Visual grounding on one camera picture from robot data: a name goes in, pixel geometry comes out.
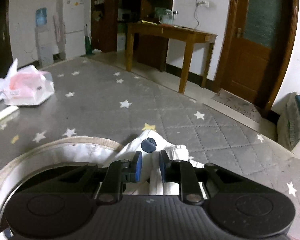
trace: white plastic bag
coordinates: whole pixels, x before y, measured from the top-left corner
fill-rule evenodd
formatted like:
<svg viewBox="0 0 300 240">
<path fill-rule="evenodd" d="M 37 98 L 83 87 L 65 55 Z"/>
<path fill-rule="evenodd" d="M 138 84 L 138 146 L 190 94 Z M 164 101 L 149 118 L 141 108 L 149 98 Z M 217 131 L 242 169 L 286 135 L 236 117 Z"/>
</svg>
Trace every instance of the white plastic bag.
<svg viewBox="0 0 300 240">
<path fill-rule="evenodd" d="M 37 106 L 54 94 L 51 73 L 33 65 L 17 71 L 18 61 L 10 67 L 3 89 L 4 103 L 14 106 Z"/>
</svg>

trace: gray foam mat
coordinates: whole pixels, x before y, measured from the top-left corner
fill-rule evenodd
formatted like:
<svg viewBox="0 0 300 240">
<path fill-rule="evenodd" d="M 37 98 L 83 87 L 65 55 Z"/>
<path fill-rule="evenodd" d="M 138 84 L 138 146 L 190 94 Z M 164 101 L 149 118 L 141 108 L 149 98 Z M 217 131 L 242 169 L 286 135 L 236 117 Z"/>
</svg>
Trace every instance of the gray foam mat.
<svg viewBox="0 0 300 240">
<path fill-rule="evenodd" d="M 101 62 L 82 57 L 46 70 L 55 95 L 38 107 L 21 107 L 0 129 L 0 169 L 28 150 L 64 138 L 67 129 L 127 144 L 147 123 L 170 143 L 186 145 L 194 161 L 213 162 L 286 194 L 296 207 L 289 235 L 300 239 L 300 159 L 285 148 L 265 136 L 258 139 L 252 129 L 206 105 Z M 126 100 L 129 108 L 120 107 Z M 289 194 L 291 182 L 295 197 Z"/>
</svg>

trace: white refrigerator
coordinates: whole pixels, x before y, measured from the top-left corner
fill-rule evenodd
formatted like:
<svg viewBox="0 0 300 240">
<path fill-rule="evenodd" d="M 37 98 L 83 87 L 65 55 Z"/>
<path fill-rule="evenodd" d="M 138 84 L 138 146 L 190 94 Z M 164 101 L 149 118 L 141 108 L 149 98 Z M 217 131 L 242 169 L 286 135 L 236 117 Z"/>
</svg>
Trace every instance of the white refrigerator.
<svg viewBox="0 0 300 240">
<path fill-rule="evenodd" d="M 71 59 L 86 54 L 84 43 L 84 0 L 60 0 L 59 14 L 60 58 Z"/>
</svg>

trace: wooden table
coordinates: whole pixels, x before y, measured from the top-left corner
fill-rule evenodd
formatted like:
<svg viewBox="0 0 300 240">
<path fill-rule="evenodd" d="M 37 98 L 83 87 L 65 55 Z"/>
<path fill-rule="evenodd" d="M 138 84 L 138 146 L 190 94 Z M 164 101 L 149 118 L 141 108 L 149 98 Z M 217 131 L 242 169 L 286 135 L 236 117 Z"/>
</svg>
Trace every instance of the wooden table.
<svg viewBox="0 0 300 240">
<path fill-rule="evenodd" d="M 175 39 L 186 42 L 185 54 L 182 64 L 181 80 L 179 85 L 179 93 L 184 94 L 186 83 L 189 74 L 189 68 L 192 58 L 193 47 L 195 43 L 209 43 L 209 51 L 207 56 L 206 65 L 203 72 L 203 79 L 201 87 L 204 87 L 207 80 L 208 70 L 211 62 L 211 55 L 216 40 L 216 34 L 205 33 L 198 30 L 175 27 L 172 25 L 153 25 L 149 23 L 129 23 L 128 24 L 128 42 L 126 51 L 126 70 L 132 69 L 132 54 L 133 54 L 133 41 L 134 34 L 140 33 L 144 35 L 154 35 L 164 38 Z"/>
</svg>

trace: screw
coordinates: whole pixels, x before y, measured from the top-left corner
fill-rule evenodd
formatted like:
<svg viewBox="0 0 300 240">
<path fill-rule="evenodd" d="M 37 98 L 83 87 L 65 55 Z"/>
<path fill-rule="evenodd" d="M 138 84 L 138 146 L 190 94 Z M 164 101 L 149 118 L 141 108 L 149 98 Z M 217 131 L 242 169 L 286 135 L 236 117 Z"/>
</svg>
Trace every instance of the screw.
<svg viewBox="0 0 300 240">
<path fill-rule="evenodd" d="M 186 199 L 190 202 L 199 202 L 201 197 L 198 194 L 189 194 Z"/>
<path fill-rule="evenodd" d="M 114 197 L 110 194 L 102 194 L 100 195 L 99 200 L 102 202 L 111 202 L 114 200 Z"/>
</svg>

